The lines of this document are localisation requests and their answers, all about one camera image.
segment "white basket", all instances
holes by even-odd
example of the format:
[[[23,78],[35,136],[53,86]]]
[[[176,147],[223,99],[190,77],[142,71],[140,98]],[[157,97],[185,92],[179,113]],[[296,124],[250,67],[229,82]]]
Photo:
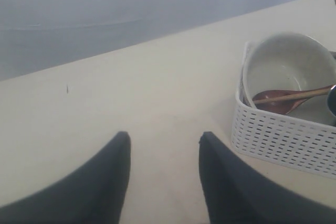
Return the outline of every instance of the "white basket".
[[[243,65],[251,48],[245,46]],[[336,178],[336,127],[248,107],[236,92],[232,145],[242,154]]]

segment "wooden spoon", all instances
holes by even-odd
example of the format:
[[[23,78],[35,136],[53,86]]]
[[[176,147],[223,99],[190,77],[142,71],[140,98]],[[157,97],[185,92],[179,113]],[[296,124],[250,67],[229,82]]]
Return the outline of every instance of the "wooden spoon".
[[[304,91],[266,90],[256,94],[252,100],[260,110],[286,115],[310,98],[328,94],[333,86]]]

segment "white table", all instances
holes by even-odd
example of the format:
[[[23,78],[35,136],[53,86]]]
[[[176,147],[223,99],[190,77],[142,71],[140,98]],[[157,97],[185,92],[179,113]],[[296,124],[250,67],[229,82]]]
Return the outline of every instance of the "white table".
[[[0,82],[0,205],[63,178],[126,130],[132,168],[121,223],[207,222],[198,140],[213,131],[230,147],[244,43],[284,30],[336,50],[334,0],[298,0]],[[238,156],[336,208],[335,180]]]

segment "ceramic bowl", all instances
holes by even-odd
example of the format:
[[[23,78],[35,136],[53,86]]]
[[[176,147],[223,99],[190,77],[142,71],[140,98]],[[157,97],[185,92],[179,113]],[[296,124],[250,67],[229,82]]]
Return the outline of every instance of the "ceramic bowl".
[[[272,89],[310,90],[336,83],[336,61],[316,40],[295,33],[273,35],[257,45],[243,69],[245,100]],[[295,118],[331,125],[327,97],[311,98],[288,114]]]

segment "gray wall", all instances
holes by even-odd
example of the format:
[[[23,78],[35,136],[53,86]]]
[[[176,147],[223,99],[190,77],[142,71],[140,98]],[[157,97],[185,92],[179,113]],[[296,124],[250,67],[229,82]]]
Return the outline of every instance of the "gray wall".
[[[0,0],[0,80],[291,0]]]

